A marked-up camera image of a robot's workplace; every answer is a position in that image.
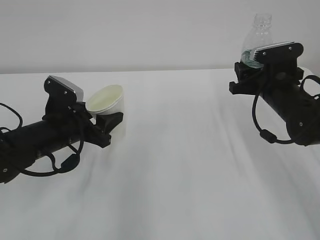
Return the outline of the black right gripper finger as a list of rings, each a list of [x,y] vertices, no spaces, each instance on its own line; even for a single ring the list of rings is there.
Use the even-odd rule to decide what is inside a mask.
[[[249,67],[241,61],[234,63],[234,71],[239,83],[256,78],[261,74],[262,70],[262,68]]]

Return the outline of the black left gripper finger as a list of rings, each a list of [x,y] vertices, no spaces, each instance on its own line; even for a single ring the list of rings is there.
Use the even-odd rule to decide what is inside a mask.
[[[74,112],[77,116],[83,119],[91,119],[92,115],[86,109],[85,102],[76,102],[74,105]]]
[[[98,114],[95,125],[103,134],[109,135],[123,121],[123,118],[124,114],[122,112],[108,115]]]

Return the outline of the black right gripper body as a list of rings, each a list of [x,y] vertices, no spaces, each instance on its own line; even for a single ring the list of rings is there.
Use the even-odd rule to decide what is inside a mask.
[[[262,71],[259,76],[244,82],[231,81],[228,87],[230,93],[233,95],[254,96],[265,83],[269,84],[282,77],[297,84],[304,76],[304,70],[298,67],[298,58],[303,52],[304,46],[296,42],[292,51],[286,55],[284,54],[269,63],[260,63],[263,67],[261,67]]]

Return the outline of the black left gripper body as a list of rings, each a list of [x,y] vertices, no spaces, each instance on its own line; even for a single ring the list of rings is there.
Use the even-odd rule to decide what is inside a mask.
[[[110,134],[103,134],[99,128],[91,122],[91,119],[81,118],[76,115],[76,103],[77,101],[75,101],[75,97],[71,92],[63,94],[63,90],[60,88],[58,90],[52,90],[51,93],[48,93],[48,100],[45,105],[42,120],[49,122],[57,128],[59,134],[68,140],[72,141],[78,138],[81,141],[91,143],[101,148],[109,146],[111,144]]]

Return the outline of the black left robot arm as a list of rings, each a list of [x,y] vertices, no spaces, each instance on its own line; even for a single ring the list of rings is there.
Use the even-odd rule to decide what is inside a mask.
[[[74,170],[80,163],[84,144],[101,148],[111,144],[112,135],[124,120],[124,89],[108,85],[84,102],[84,91],[65,78],[50,75],[44,82],[48,93],[41,121],[23,125],[21,115],[15,129],[0,129],[0,182],[6,184],[19,174],[50,177]]]

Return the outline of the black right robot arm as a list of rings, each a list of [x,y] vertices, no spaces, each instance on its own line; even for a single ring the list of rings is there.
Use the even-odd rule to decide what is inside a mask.
[[[234,64],[238,82],[231,81],[229,91],[233,95],[254,96],[252,120],[260,137],[270,144],[306,147],[320,143],[320,96],[311,95],[304,89],[306,80],[319,83],[320,78],[313,74],[304,76],[304,70],[298,67],[298,57],[303,52],[304,46],[299,42],[279,42],[252,50],[249,57],[262,64],[260,68],[250,67],[242,61]],[[256,115],[259,98],[285,122],[288,140],[278,139],[259,125]]]

